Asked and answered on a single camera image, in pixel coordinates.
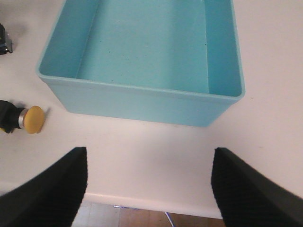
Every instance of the white table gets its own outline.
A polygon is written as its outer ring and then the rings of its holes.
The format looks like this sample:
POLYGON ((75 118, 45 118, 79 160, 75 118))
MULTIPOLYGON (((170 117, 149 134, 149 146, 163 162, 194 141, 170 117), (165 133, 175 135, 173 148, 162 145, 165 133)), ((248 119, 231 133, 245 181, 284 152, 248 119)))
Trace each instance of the white table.
POLYGON ((303 1, 234 1, 246 95, 207 128, 67 112, 35 73, 61 3, 0 0, 15 44, 0 56, 0 99, 47 113, 39 134, 0 133, 0 191, 85 146, 86 200, 219 218, 210 177, 214 149, 227 147, 303 197, 303 1))

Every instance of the floor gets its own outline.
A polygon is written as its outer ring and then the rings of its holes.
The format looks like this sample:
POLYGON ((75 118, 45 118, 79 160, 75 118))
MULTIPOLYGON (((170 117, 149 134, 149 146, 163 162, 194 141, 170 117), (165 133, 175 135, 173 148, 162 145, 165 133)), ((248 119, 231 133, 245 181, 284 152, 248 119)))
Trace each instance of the floor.
MULTIPOLYGON (((225 227, 220 219, 170 214, 176 227, 225 227)), ((164 212, 114 208, 84 201, 72 227, 171 227, 164 212)))

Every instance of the yellow button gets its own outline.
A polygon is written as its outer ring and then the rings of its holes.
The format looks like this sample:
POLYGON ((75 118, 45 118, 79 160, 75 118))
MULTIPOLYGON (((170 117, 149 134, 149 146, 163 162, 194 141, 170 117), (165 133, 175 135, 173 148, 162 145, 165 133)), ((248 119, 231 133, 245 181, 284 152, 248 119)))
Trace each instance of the yellow button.
POLYGON ((29 134, 37 133, 44 123, 44 112, 39 106, 33 106, 24 116, 24 128, 29 134))

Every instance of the black object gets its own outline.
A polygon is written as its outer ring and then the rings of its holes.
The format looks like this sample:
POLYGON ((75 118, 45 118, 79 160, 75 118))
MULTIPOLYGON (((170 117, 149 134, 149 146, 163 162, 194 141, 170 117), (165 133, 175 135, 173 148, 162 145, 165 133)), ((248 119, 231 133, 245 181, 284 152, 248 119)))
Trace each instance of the black object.
POLYGON ((303 200, 226 148, 215 150, 212 188, 226 227, 303 227, 303 200))
POLYGON ((13 53, 11 39, 5 28, 0 24, 0 55, 7 52, 13 53))
POLYGON ((0 197, 0 227, 70 227, 87 187, 86 148, 75 148, 0 197))
POLYGON ((0 100, 0 128, 10 133, 14 128, 21 129, 19 116, 25 108, 17 108, 12 103, 0 100))

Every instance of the light blue plastic bin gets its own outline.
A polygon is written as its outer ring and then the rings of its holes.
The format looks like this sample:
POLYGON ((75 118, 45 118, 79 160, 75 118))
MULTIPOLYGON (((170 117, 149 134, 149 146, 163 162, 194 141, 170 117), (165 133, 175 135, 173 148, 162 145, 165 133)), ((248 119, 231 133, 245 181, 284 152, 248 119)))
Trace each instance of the light blue plastic bin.
POLYGON ((243 97, 231 0, 67 0, 38 64, 66 109, 207 126, 243 97))

